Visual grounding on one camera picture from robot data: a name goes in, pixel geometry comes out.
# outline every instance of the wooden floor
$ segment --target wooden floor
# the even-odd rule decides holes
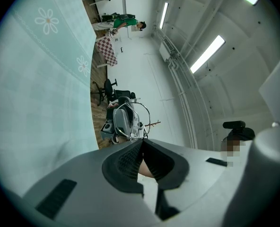
[[[83,1],[83,5],[87,12],[90,22],[97,23],[99,21],[99,16],[96,10],[95,5],[90,6],[89,3],[93,2],[92,0]],[[97,38],[104,36],[106,31],[95,31]],[[93,51],[93,59],[92,59],[92,66],[91,66],[91,92],[97,92],[97,87],[93,84],[95,81],[100,87],[103,87],[105,80],[107,79],[107,67],[97,68],[96,66],[99,64],[105,63],[104,58],[98,53],[97,49],[95,48]],[[102,126],[105,123],[106,117],[106,108],[107,108],[107,101],[101,103],[100,106],[97,106],[99,103],[99,95],[98,94],[91,94],[91,107],[92,107],[92,117],[93,117],[93,124],[95,129],[96,140],[99,149],[111,146],[110,140],[102,140],[99,131],[101,130]]]

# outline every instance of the white flower print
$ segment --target white flower print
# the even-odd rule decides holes
[[[83,72],[86,77],[88,77],[88,73],[90,73],[90,69],[88,68],[88,62],[84,61],[84,57],[81,55],[80,58],[77,58],[77,62],[80,65],[78,70]]]
[[[38,25],[44,24],[44,33],[48,35],[50,33],[50,28],[54,33],[58,33],[58,29],[55,25],[59,23],[59,20],[53,17],[53,11],[48,9],[46,13],[43,8],[39,8],[38,12],[41,17],[35,18],[35,23]]]

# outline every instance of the person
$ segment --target person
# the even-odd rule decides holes
[[[110,21],[92,24],[94,30],[105,30],[114,28],[114,30],[112,31],[113,34],[116,34],[118,30],[123,27],[132,25],[136,25],[140,29],[140,31],[146,28],[145,22],[139,22],[134,18],[127,18],[125,20],[116,19],[114,22]]]

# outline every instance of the pink and white checkered cloth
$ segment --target pink and white checkered cloth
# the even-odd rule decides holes
[[[96,42],[99,52],[101,52],[110,66],[117,65],[117,57],[113,50],[113,44],[110,36],[106,35]]]

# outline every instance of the green shirt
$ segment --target green shirt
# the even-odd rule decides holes
[[[134,18],[127,18],[125,20],[116,19],[114,21],[114,28],[118,28],[120,26],[120,24],[123,24],[123,23],[126,23],[127,25],[125,27],[127,27],[130,25],[136,25],[138,23],[138,21]]]

